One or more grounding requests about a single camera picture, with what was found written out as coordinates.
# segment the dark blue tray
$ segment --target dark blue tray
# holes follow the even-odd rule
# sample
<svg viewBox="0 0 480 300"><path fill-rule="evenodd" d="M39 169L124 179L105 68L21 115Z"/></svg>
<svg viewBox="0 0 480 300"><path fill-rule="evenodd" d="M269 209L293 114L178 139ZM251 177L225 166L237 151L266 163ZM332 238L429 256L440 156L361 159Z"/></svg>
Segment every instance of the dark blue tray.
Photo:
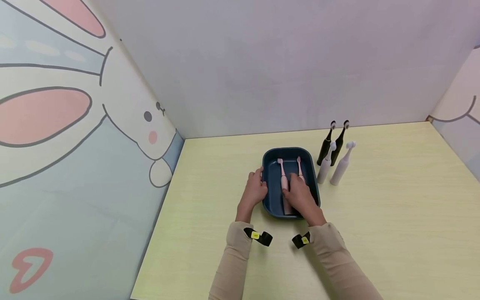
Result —
<svg viewBox="0 0 480 300"><path fill-rule="evenodd" d="M313 199L320 206L320 195L315 176L315 167L313 166L312 156L307 150L298 147L275 148L270 149L264 154L263 158L263 181L267 182L268 193L263 200L265 210L274 217L281 219L303 219L299 212L293 209L293 215L283 213L282 188L280 185L281 169L277 163L277 158L283 159L283 169L290 185L290 173L298 174L299 168L297 157L300 156L301 170L305 182L310 187L310 193Z"/></svg>

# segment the electric toothbrush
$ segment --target electric toothbrush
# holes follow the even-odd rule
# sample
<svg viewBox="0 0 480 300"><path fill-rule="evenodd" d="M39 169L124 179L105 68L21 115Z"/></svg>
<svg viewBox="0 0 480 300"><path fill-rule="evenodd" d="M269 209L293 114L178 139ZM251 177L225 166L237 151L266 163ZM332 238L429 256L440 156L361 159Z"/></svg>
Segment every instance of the electric toothbrush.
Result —
<svg viewBox="0 0 480 300"><path fill-rule="evenodd" d="M335 169L335 173L333 173L332 179L330 180L330 183L333 185L338 185L340 182L340 179L342 179L343 174L347 170L348 164L349 164L349 159L350 159L350 153L352 152L352 149L357 145L357 142L349 142L347 143L347 149L348 152L345 154L345 156L338 162L338 166Z"/></svg>
<svg viewBox="0 0 480 300"><path fill-rule="evenodd" d="M322 143L322 148L320 148L320 154L318 155L317 159L317 165L322 164L322 160L327 156L328 149L330 148L330 142L332 141L332 131L336 127L336 122L332 121L330 123L330 132L328 133L327 137L324 139L324 142Z"/></svg>
<svg viewBox="0 0 480 300"><path fill-rule="evenodd" d="M280 164L280 168L282 170L282 177L280 178L280 185L282 187L282 190L285 189L288 191L288 179L285 175L285 171L283 170L283 159L278 158L276 160L277 163ZM283 199L283 213L285 215L291 215L292 214L292 206L288 201L285 199L285 196L282 194L282 199Z"/></svg>
<svg viewBox="0 0 480 300"><path fill-rule="evenodd" d="M350 121L349 120L346 120L345 122L343 122L342 133L338 136L337 140L335 141L336 150L332 152L332 164L331 164L331 166L333 166L335 164L336 159L337 159L338 155L340 154L340 150L342 150L343 135L345 134L345 130L347 130L349 127L350 127Z"/></svg>
<svg viewBox="0 0 480 300"><path fill-rule="evenodd" d="M301 171L301 166L300 166L300 156L297 157L297 163L299 165L299 177L303 180L303 182L305 182L305 178L303 177L303 173Z"/></svg>
<svg viewBox="0 0 480 300"><path fill-rule="evenodd" d="M317 176L317 182L319 184L322 184L325 181L325 178L327 177L328 170L330 169L330 160L332 159L332 152L335 151L336 149L336 143L331 142L330 143L330 148L328 149L327 156L322 161L322 164L320 165L320 171L318 171L318 176Z"/></svg>

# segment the wooden table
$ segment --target wooden table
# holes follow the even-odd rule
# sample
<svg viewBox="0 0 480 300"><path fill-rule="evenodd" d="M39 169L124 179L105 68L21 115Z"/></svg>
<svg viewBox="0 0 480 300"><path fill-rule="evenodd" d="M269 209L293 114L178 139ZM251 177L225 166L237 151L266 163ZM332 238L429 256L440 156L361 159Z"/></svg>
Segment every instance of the wooden table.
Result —
<svg viewBox="0 0 480 300"><path fill-rule="evenodd" d="M326 134L186 140L132 298L207 299L248 173L275 147L303 147L315 160ZM460 159L428 122L354 127L345 137L357 146L340 185L319 185L322 208L383 297L478 299L480 184ZM274 219L260 204L252 223L274 239L252 244L244 299L332 295L310 247L291 242L304 221Z"/></svg>

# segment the hand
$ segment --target hand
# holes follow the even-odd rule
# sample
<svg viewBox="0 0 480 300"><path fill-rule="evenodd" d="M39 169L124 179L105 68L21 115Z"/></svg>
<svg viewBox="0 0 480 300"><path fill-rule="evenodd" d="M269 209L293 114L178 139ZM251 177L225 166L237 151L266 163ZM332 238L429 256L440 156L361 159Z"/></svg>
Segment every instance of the hand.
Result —
<svg viewBox="0 0 480 300"><path fill-rule="evenodd" d="M310 193L310 188L297 174L290 174L290 191L282 190L285 199L307 220L310 226L323 225L325 220L323 211L317 206Z"/></svg>
<svg viewBox="0 0 480 300"><path fill-rule="evenodd" d="M267 195L267 183L265 181L262 182L261 174L263 170L264 167L260 167L255 173L250 172L248 175L245 190L237 207L237 217L235 221L250 223L253 207Z"/></svg>

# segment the wrist strap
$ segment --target wrist strap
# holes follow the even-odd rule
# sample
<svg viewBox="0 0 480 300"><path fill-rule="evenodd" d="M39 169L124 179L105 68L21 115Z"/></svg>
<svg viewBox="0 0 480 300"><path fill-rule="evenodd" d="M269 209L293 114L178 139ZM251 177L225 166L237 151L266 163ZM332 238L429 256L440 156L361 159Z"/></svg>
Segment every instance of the wrist strap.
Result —
<svg viewBox="0 0 480 300"><path fill-rule="evenodd" d="M273 237L268 232L263 232L262 234L256 232L250 227L244 228L243 231L247 234L247 237L251 238L252 240L256 240L260 244L264 246L270 246L270 243L273 240Z"/></svg>
<svg viewBox="0 0 480 300"><path fill-rule="evenodd" d="M310 232L308 231L307 233L305 233L304 236L297 234L292 238L292 242L295 245L295 247L297 247L297 249L300 249L306 244L310 244Z"/></svg>

